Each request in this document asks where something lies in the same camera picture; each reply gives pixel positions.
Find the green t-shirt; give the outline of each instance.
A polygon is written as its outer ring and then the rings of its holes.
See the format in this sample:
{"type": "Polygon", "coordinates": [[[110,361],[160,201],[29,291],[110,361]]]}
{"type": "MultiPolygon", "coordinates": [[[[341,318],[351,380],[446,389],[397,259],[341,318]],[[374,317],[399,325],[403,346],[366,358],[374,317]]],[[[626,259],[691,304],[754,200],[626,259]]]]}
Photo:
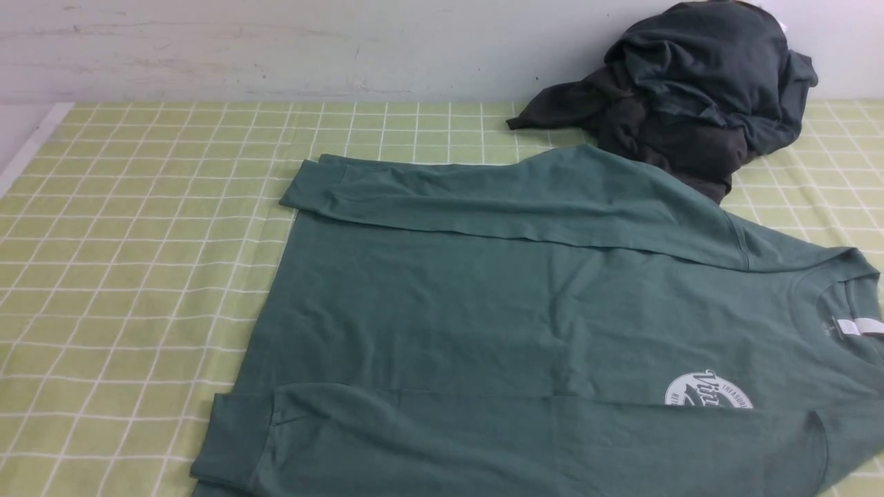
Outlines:
{"type": "Polygon", "coordinates": [[[854,248],[590,146],[323,156],[281,202],[300,212],[194,495],[810,496],[884,448],[854,248]]]}

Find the clothing label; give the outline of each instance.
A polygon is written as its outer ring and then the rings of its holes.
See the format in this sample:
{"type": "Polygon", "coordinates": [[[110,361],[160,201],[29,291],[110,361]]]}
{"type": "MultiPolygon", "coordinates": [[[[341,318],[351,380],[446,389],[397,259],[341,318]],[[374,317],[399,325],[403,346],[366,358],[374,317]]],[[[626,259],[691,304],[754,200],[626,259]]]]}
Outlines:
{"type": "Polygon", "coordinates": [[[752,409],[752,402],[739,387],[706,370],[681,375],[669,384],[666,404],[670,406],[715,406],[752,409]]]}
{"type": "Polygon", "coordinates": [[[884,336],[884,323],[870,317],[858,317],[854,320],[838,319],[838,327],[845,335],[880,335],[884,336]]]}

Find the pile of clothes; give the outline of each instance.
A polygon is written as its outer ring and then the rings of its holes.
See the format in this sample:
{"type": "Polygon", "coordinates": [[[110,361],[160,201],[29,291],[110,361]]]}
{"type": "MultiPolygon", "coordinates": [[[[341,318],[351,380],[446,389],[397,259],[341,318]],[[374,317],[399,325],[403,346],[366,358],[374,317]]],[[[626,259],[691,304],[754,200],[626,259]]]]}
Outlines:
{"type": "Polygon", "coordinates": [[[720,203],[731,174],[801,133],[811,59],[770,13],[678,4],[636,23],[585,79],[540,92],[511,129],[579,126],[601,149],[669,172],[720,203]]]}

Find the white tag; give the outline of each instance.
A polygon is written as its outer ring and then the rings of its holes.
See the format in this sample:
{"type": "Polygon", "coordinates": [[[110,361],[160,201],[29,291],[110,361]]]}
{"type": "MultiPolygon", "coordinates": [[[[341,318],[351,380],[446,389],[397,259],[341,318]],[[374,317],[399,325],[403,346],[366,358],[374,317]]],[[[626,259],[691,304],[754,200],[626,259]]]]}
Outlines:
{"type": "Polygon", "coordinates": [[[838,319],[838,327],[845,335],[881,335],[884,336],[884,323],[870,317],[858,317],[856,320],[838,319]]]}
{"type": "Polygon", "coordinates": [[[838,319],[838,327],[841,328],[841,333],[844,333],[845,335],[859,336],[859,328],[857,328],[857,324],[849,319],[838,319]]]}
{"type": "Polygon", "coordinates": [[[884,335],[884,323],[870,317],[857,317],[854,320],[857,329],[863,335],[884,335]]]}

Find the mattress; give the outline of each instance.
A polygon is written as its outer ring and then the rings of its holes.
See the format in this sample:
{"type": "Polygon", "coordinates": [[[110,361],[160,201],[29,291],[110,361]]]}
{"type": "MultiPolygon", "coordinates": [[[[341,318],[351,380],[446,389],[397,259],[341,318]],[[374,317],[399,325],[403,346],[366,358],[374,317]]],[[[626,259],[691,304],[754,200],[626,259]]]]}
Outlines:
{"type": "MultiPolygon", "coordinates": [[[[521,107],[77,104],[0,199],[0,495],[189,495],[301,160],[511,164],[589,141],[507,131],[521,107]]],[[[745,166],[723,206],[884,269],[884,101],[811,102],[802,137],[745,166]]],[[[827,494],[884,495],[884,455],[827,494]]]]}

